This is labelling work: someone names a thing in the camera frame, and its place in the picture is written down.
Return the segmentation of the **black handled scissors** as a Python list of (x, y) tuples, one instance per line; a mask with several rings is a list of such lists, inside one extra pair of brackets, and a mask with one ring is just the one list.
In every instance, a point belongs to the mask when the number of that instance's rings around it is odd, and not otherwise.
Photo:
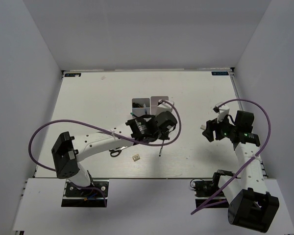
[(116, 149), (111, 149), (109, 150), (109, 153), (110, 153), (110, 156), (111, 157), (117, 157), (121, 154), (121, 152), (126, 149), (127, 147), (126, 146), (123, 146), (123, 147), (118, 147)]

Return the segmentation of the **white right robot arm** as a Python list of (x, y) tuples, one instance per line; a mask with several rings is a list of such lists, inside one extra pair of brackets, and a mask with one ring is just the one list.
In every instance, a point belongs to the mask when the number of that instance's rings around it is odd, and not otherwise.
[(231, 225), (266, 233), (278, 211), (279, 200), (272, 196), (265, 184), (258, 135), (252, 133), (254, 114), (237, 111), (231, 118), (228, 108), (216, 108), (218, 117), (206, 122), (203, 131), (209, 142), (228, 138), (238, 159), (237, 173), (218, 170), (212, 182), (203, 187), (206, 195), (224, 195)]

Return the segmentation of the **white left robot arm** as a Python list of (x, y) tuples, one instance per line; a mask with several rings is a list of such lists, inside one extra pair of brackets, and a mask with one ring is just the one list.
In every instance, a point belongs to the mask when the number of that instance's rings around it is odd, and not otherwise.
[(114, 127), (109, 134), (98, 131), (92, 134), (71, 136), (63, 132), (55, 141), (51, 153), (58, 179), (69, 179), (82, 195), (93, 192), (94, 183), (81, 165), (81, 161), (95, 154), (119, 150), (122, 147), (152, 143), (156, 140), (169, 140), (170, 130), (174, 130), (178, 121), (169, 111), (160, 114), (144, 115), (128, 120)]

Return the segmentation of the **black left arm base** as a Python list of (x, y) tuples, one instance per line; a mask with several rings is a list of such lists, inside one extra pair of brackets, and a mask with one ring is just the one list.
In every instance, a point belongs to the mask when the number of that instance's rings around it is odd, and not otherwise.
[(78, 189), (67, 181), (64, 187), (61, 207), (64, 208), (105, 208), (100, 192), (94, 189)]

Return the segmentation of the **small tan eraser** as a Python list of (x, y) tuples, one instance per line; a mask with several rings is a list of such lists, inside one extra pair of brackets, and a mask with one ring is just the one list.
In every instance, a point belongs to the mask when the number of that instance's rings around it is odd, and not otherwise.
[(137, 155), (134, 155), (133, 157), (132, 157), (132, 159), (133, 159), (133, 161), (138, 161), (139, 159), (140, 159), (140, 156), (137, 154)]

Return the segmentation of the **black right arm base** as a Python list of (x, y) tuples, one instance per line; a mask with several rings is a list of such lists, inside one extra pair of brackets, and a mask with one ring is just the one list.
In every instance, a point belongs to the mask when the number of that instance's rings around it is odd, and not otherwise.
[[(212, 179), (192, 179), (190, 181), (190, 188), (195, 192), (196, 207), (199, 207), (206, 199), (212, 196), (219, 189), (218, 183), (221, 176), (232, 177), (233, 175), (234, 174), (231, 171), (217, 170), (217, 172), (213, 174)], [(223, 200), (225, 202), (213, 205), (209, 208), (228, 208), (229, 203), (223, 192), (220, 192), (209, 202), (209, 204), (221, 202)]]

